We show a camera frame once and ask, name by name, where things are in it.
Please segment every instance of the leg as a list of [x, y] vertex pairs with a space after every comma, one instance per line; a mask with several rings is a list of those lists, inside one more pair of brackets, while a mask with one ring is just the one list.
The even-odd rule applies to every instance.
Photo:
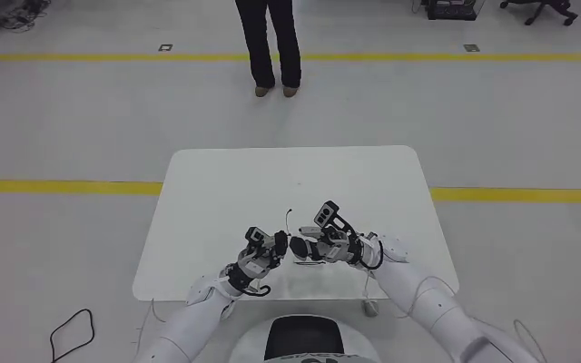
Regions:
[[539, 5], [537, 10], [535, 11], [535, 14], [533, 15], [533, 17], [530, 17], [527, 19], [527, 21], [525, 22], [525, 25], [533, 24], [533, 22], [538, 18], [538, 16], [541, 15], [541, 12], [543, 11], [544, 7], [545, 7], [545, 3], [541, 3], [541, 5]]
[[266, 38], [267, 0], [236, 0], [236, 6], [242, 20], [248, 52], [251, 55], [252, 77], [257, 86], [272, 88], [274, 74]]
[[294, 30], [292, 0], [269, 0], [269, 11], [281, 54], [282, 84], [299, 88], [300, 51]]
[[555, 9], [556, 12], [558, 12], [559, 14], [561, 14], [562, 16], [566, 16], [567, 18], [571, 19], [575, 19], [577, 18], [577, 14], [575, 13], [571, 13], [570, 11], [567, 10], [567, 6], [565, 4], [554, 4], [551, 3], [549, 4], [553, 9]]

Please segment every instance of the wire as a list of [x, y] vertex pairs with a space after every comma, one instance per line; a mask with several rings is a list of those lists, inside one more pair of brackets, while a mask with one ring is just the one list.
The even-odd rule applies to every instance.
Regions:
[[379, 262], [376, 266], [373, 266], [373, 267], [368, 266], [365, 262], [363, 262], [363, 258], [361, 258], [362, 256], [359, 257], [359, 263], [361, 264], [361, 266], [363, 266], [367, 270], [377, 270], [381, 266], [381, 264], [383, 263], [383, 243], [381, 243], [381, 240], [378, 240], [378, 242], [379, 242], [380, 254], [379, 254]]
[[[67, 351], [66, 353], [60, 355], [59, 357], [55, 357], [55, 351], [54, 351], [54, 341], [53, 341], [53, 336], [54, 333], [56, 333], [60, 328], [64, 327], [66, 324], [70, 323], [71, 320], [73, 320], [74, 318], [76, 318], [77, 315], [81, 314], [82, 312], [87, 312], [89, 314], [89, 322], [91, 323], [91, 338], [89, 340], [87, 340], [86, 342], [84, 342], [83, 344], [77, 346], [76, 348], [72, 348], [71, 350]], [[94, 339], [94, 324], [93, 324], [93, 313], [89, 310], [89, 309], [80, 309], [79, 311], [75, 312], [73, 314], [73, 316], [71, 318], [69, 318], [66, 322], [64, 322], [63, 324], [61, 324], [60, 327], [58, 327], [57, 329], [53, 330], [53, 332], [51, 333], [51, 337], [50, 337], [50, 341], [51, 341], [51, 350], [53, 351], [53, 360], [51, 361], [51, 363], [55, 363], [58, 360], [61, 360], [62, 358], [68, 356], [69, 354], [73, 353], [74, 351], [76, 351], [77, 349], [80, 349], [86, 345], [89, 345], [89, 343], [91, 343]]]
[[368, 283], [369, 283], [369, 274], [367, 274], [367, 278], [365, 279], [365, 286], [363, 287], [363, 297], [365, 299], [369, 299], [369, 293], [367, 291]]
[[147, 322], [147, 318], [149, 318], [149, 313], [152, 311], [152, 306], [153, 304], [150, 304], [147, 307], [147, 312], [145, 313], [145, 317], [143, 317], [142, 326], [140, 328], [137, 328], [137, 330], [139, 330], [139, 336], [137, 337], [137, 347], [135, 348], [135, 355], [133, 356], [131, 363], [133, 363], [139, 356], [139, 349], [142, 347], [143, 328], [145, 328], [145, 323]]
[[131, 362], [133, 363], [137, 357], [139, 356], [139, 351], [142, 347], [142, 337], [143, 337], [143, 329], [145, 328], [145, 323], [147, 323], [147, 318], [149, 318], [149, 314], [153, 313], [153, 316], [158, 320], [161, 321], [162, 323], [165, 322], [165, 320], [160, 319], [157, 314], [155, 313], [155, 300], [152, 299], [151, 303], [149, 304], [149, 306], [147, 307], [147, 312], [145, 313], [145, 316], [143, 317], [143, 323], [142, 326], [140, 328], [137, 328], [137, 330], [139, 330], [139, 336], [137, 337], [137, 341], [135, 343], [137, 343], [137, 347], [135, 348], [135, 355], [133, 355], [133, 359], [131, 360]]
[[525, 341], [523, 340], [523, 337], [520, 335], [520, 330], [518, 330], [518, 325], [523, 327], [523, 329], [527, 332], [528, 336], [531, 339], [533, 339], [533, 342], [537, 346], [538, 352], [541, 354], [541, 357], [543, 358], [543, 362], [547, 363], [547, 357], [545, 357], [545, 352], [543, 352], [543, 349], [541, 348], [540, 344], [538, 344], [538, 341], [533, 336], [533, 333], [530, 332], [530, 330], [527, 328], [527, 326], [522, 321], [520, 321], [519, 319], [514, 319], [514, 320], [512, 320], [512, 326], [515, 328], [515, 332], [517, 333], [518, 339], [520, 340], [520, 342], [523, 343], [523, 345], [525, 347], [527, 346], [527, 343], [525, 343]]
[[257, 298], [262, 298], [264, 296], [267, 296], [268, 294], [271, 293], [272, 289], [270, 286], [268, 285], [264, 285], [262, 287], [260, 287], [260, 291], [266, 290], [265, 292], [262, 293], [258, 293], [258, 292], [252, 292], [252, 291], [248, 291], [246, 289], [238, 289], [237, 287], [233, 286], [236, 290], [238, 290], [239, 292], [241, 292], [244, 295], [248, 295], [248, 296], [255, 296]]
[[284, 216], [284, 224], [287, 226], [287, 235], [290, 236], [291, 233], [289, 232], [289, 213], [292, 212], [292, 208], [289, 208], [287, 214]]
[[161, 323], [165, 322], [165, 320], [160, 319], [160, 317], [157, 316], [157, 313], [155, 312], [155, 301], [153, 301], [153, 299], [152, 299], [152, 313], [153, 316], [157, 319], [157, 321], [160, 321]]

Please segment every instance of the black cable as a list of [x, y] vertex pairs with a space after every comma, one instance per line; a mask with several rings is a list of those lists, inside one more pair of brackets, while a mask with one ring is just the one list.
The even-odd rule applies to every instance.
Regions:
[[268, 286], [268, 285], [264, 285], [264, 286], [262, 286], [262, 287], [261, 287], [261, 290], [266, 290], [266, 292], [262, 292], [262, 293], [260, 293], [260, 294], [259, 294], [259, 293], [257, 293], [257, 292], [248, 291], [248, 290], [246, 290], [246, 289], [238, 289], [238, 288], [237, 288], [237, 287], [235, 287], [235, 286], [234, 286], [234, 288], [235, 288], [236, 290], [238, 290], [239, 292], [241, 292], [242, 294], [244, 294], [244, 295], [248, 295], [248, 296], [255, 296], [255, 297], [257, 297], [257, 298], [262, 298], [262, 297], [265, 297], [265, 296], [267, 296], [268, 294], [270, 294], [270, 293], [271, 293], [271, 291], [272, 291], [271, 287], [270, 287], [270, 286]]
[[[72, 348], [71, 350], [67, 351], [66, 353], [64, 353], [63, 355], [59, 356], [58, 358], [54, 357], [54, 342], [53, 342], [53, 336], [54, 333], [56, 333], [58, 331], [58, 329], [64, 327], [66, 324], [70, 323], [71, 320], [73, 320], [77, 315], [81, 314], [82, 312], [87, 312], [89, 313], [89, 321], [91, 322], [91, 338], [86, 341], [85, 343], [81, 344], [80, 346], [77, 346], [76, 348]], [[71, 318], [69, 318], [66, 322], [64, 322], [60, 327], [58, 327], [57, 329], [53, 330], [53, 332], [51, 333], [51, 337], [50, 337], [50, 341], [51, 341], [51, 350], [53, 351], [53, 360], [51, 361], [51, 363], [55, 363], [56, 361], [68, 356], [69, 354], [73, 353], [74, 351], [76, 351], [79, 348], [82, 348], [86, 345], [88, 345], [89, 343], [91, 343], [94, 339], [94, 324], [93, 324], [93, 313], [89, 310], [89, 309], [81, 309], [77, 312], [75, 312], [73, 314], [73, 316]]]
[[287, 225], [287, 236], [290, 236], [291, 234], [289, 233], [289, 213], [292, 212], [292, 208], [289, 208], [289, 210], [287, 211], [287, 214], [284, 216], [284, 224]]
[[379, 266], [381, 266], [381, 264], [383, 263], [383, 243], [381, 243], [381, 240], [378, 240], [379, 242], [379, 252], [381, 253], [381, 255], [379, 256], [379, 262], [376, 266], [370, 267], [367, 265], [367, 263], [363, 262], [363, 256], [359, 257], [359, 263], [361, 264], [361, 266], [363, 266], [364, 268], [366, 268], [367, 270], [377, 270], [379, 268]]

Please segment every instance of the black panel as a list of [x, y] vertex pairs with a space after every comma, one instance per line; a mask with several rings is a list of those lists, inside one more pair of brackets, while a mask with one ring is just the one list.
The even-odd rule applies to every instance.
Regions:
[[331, 319], [309, 316], [274, 320], [264, 360], [300, 353], [345, 354], [337, 323]]

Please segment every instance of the robot wrist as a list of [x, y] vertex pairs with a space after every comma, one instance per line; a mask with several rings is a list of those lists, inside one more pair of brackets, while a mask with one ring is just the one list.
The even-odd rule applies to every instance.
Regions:
[[246, 290], [254, 280], [242, 271], [238, 263], [226, 266], [226, 276], [228, 276], [228, 282], [238, 291]]

